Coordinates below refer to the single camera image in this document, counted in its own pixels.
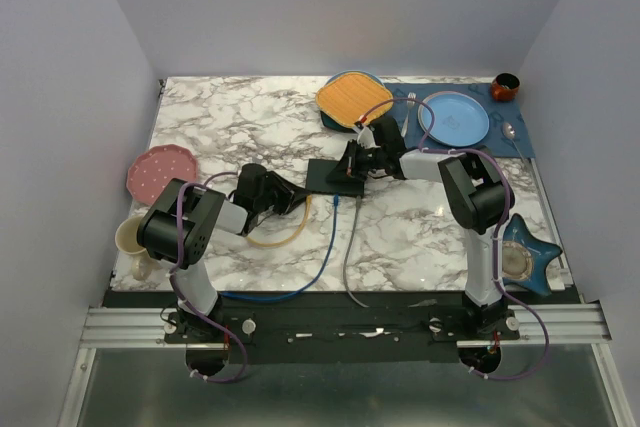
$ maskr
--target blue placemat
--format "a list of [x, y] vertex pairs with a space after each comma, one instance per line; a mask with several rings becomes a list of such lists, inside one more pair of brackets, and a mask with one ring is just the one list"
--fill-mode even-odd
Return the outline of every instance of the blue placemat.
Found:
[[[522, 155], [535, 158], [527, 127], [520, 114], [518, 102], [516, 100], [496, 102], [489, 94], [489, 84], [385, 84], [385, 87], [391, 91], [394, 97], [406, 97], [409, 92], [415, 92], [419, 100], [443, 90], [452, 90], [473, 97], [484, 107], [489, 115], [489, 133], [477, 145], [486, 145], [495, 157], [519, 158], [518, 151], [502, 133], [502, 124], [509, 122], [516, 130], [515, 141]], [[416, 105], [412, 109], [411, 117], [409, 118], [409, 130], [405, 137], [405, 144], [409, 148], [417, 147], [424, 135], [424, 131], [418, 122], [418, 108], [419, 106]], [[386, 115], [396, 119], [398, 127], [402, 129], [404, 119], [407, 116], [407, 103], [404, 101], [394, 103]], [[424, 145], [434, 149], [443, 147], [442, 144], [430, 138], [425, 141]]]

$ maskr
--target tableware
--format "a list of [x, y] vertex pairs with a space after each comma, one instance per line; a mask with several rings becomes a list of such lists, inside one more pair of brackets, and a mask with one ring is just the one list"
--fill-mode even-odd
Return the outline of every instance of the tableware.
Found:
[[369, 78], [371, 78], [371, 79], [375, 80], [375, 81], [376, 81], [377, 83], [379, 83], [380, 85], [384, 85], [384, 83], [380, 80], [380, 78], [379, 78], [379, 77], [376, 77], [375, 75], [370, 74], [369, 72], [365, 72], [364, 70], [343, 70], [342, 72], [338, 72], [338, 73], [337, 73], [337, 74], [335, 74], [333, 77], [331, 77], [329, 80], [327, 80], [327, 81], [325, 82], [325, 84], [324, 84], [324, 85], [327, 85], [327, 84], [329, 84], [329, 83], [333, 82], [334, 80], [336, 80], [336, 79], [337, 79], [338, 77], [340, 77], [341, 75], [349, 74], [349, 73], [351, 73], [351, 72], [357, 72], [357, 73], [359, 73], [359, 74], [364, 74], [364, 75], [366, 75], [367, 77], [369, 77]]
[[[383, 102], [392, 99], [393, 94], [384, 85], [360, 72], [342, 74], [316, 93], [316, 104], [320, 110], [343, 127], [353, 127], [367, 112], [365, 123], [377, 119], [392, 107], [391, 102]], [[380, 108], [369, 112], [378, 104], [381, 104]]]
[[147, 279], [154, 269], [160, 268], [160, 264], [149, 257], [147, 249], [138, 244], [136, 239], [143, 218], [143, 215], [129, 217], [120, 224], [115, 235], [118, 250], [132, 257], [131, 275], [140, 281]]
[[[489, 116], [468, 95], [453, 91], [436, 92], [424, 101], [433, 109], [436, 122], [430, 132], [434, 140], [451, 147], [467, 147], [480, 142], [489, 132]], [[418, 121], [426, 132], [431, 113], [420, 106]]]
[[[409, 95], [407, 95], [407, 97], [409, 97], [410, 99], [415, 99], [416, 93], [409, 92]], [[406, 137], [407, 135], [407, 130], [409, 129], [409, 115], [411, 115], [411, 109], [414, 105], [416, 105], [415, 102], [413, 102], [412, 100], [407, 100], [407, 116], [404, 119], [404, 125], [402, 126], [402, 132], [400, 134], [402, 135], [402, 137]]]
[[127, 173], [127, 190], [138, 202], [153, 204], [171, 179], [194, 182], [198, 161], [184, 147], [159, 145], [139, 156]]
[[520, 90], [520, 80], [513, 74], [500, 74], [491, 82], [491, 97], [499, 102], [509, 102], [516, 98]]
[[539, 295], [551, 295], [547, 267], [560, 254], [560, 246], [534, 237], [522, 216], [513, 214], [502, 236], [505, 285], [517, 284]]
[[516, 144], [515, 138], [516, 138], [516, 129], [513, 128], [513, 125], [511, 125], [509, 122], [505, 122], [504, 124], [502, 124], [502, 133], [504, 134], [504, 136], [509, 139], [511, 141], [511, 143], [513, 144], [513, 146], [516, 148], [516, 150], [518, 151], [518, 155], [520, 156], [520, 158], [522, 159], [522, 162], [524, 162], [525, 166], [527, 165], [527, 163], [525, 162], [525, 158], [524, 155], [522, 155], [522, 152], [520, 152], [520, 149], [518, 148], [518, 144]]
[[[327, 85], [329, 82], [333, 82], [338, 77], [340, 77], [342, 74], [346, 74], [348, 72], [359, 72], [359, 73], [364, 74], [364, 75], [368, 76], [369, 78], [375, 80], [380, 85], [384, 85], [382, 83], [382, 80], [380, 80], [375, 75], [370, 74], [369, 72], [365, 72], [364, 70], [345, 70], [343, 72], [339, 72], [336, 75], [334, 75], [333, 77], [331, 77], [329, 80], [327, 80], [324, 85]], [[320, 120], [322, 122], [322, 125], [324, 125], [328, 129], [335, 130], [336, 132], [353, 133], [353, 129], [352, 128], [343, 127], [342, 125], [337, 123], [335, 120], [333, 120], [331, 117], [329, 117], [327, 114], [325, 114], [322, 111], [320, 111]]]

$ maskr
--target metal rail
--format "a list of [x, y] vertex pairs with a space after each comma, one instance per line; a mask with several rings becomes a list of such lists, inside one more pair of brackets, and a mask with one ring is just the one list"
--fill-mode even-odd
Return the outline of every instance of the metal rail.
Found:
[[[542, 329], [529, 312], [511, 307], [520, 322], [521, 339], [504, 345], [540, 345]], [[609, 329], [597, 304], [539, 305], [534, 307], [544, 320], [552, 344], [597, 344], [610, 340]], [[165, 322], [160, 309], [90, 309], [80, 339], [82, 349], [222, 349], [216, 344], [166, 344]], [[458, 342], [460, 347], [488, 345], [486, 341]]]

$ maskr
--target gray cable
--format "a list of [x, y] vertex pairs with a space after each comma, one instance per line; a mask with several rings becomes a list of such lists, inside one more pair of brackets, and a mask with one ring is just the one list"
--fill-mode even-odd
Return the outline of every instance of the gray cable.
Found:
[[356, 299], [356, 296], [353, 295], [353, 292], [349, 289], [349, 282], [347, 280], [347, 262], [349, 262], [349, 254], [351, 253], [351, 246], [353, 245], [353, 238], [356, 235], [356, 227], [358, 226], [358, 215], [360, 214], [360, 207], [362, 206], [362, 197], [356, 197], [356, 215], [353, 218], [353, 229], [351, 230], [351, 238], [349, 239], [349, 246], [347, 247], [347, 253], [344, 254], [344, 262], [342, 264], [342, 281], [344, 282], [344, 288], [356, 304], [360, 307], [369, 307], [364, 302], [360, 302]]

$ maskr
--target utensil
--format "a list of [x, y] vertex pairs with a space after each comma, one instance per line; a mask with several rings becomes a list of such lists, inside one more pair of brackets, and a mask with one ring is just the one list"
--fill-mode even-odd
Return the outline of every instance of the utensil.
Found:
[[136, 280], [145, 280], [154, 269], [159, 269], [160, 264], [149, 257], [147, 249], [138, 244], [136, 239], [138, 226], [144, 218], [143, 215], [129, 217], [122, 222], [116, 230], [116, 247], [123, 254], [133, 258], [131, 263], [131, 275]]
[[127, 190], [138, 202], [153, 204], [171, 179], [194, 182], [198, 161], [184, 147], [159, 145], [139, 156], [127, 173]]
[[407, 116], [405, 117], [404, 125], [402, 126], [402, 137], [406, 137], [407, 135], [407, 130], [409, 130], [409, 116], [411, 115], [411, 109], [414, 105], [416, 105], [416, 103], [413, 102], [413, 99], [416, 98], [415, 92], [409, 92], [409, 95], [407, 95], [407, 97], [409, 97], [411, 100], [407, 100]]
[[511, 125], [509, 122], [505, 122], [504, 124], [502, 124], [502, 133], [504, 134], [504, 136], [507, 139], [509, 139], [511, 141], [513, 146], [516, 148], [516, 150], [518, 151], [518, 155], [520, 156], [520, 158], [522, 159], [522, 162], [524, 163], [525, 169], [527, 169], [527, 171], [528, 171], [529, 170], [529, 164], [526, 162], [526, 159], [525, 159], [524, 155], [522, 155], [522, 152], [520, 152], [520, 149], [518, 148], [518, 144], [516, 144], [516, 141], [515, 141], [516, 129], [514, 129], [513, 125]]
[[516, 98], [520, 90], [520, 80], [513, 74], [500, 74], [491, 82], [491, 97], [499, 102], [509, 102]]
[[[472, 97], [458, 92], [436, 92], [424, 99], [433, 109], [436, 122], [430, 137], [451, 147], [467, 147], [480, 142], [489, 132], [489, 116]], [[420, 105], [418, 122], [426, 132], [431, 113]]]

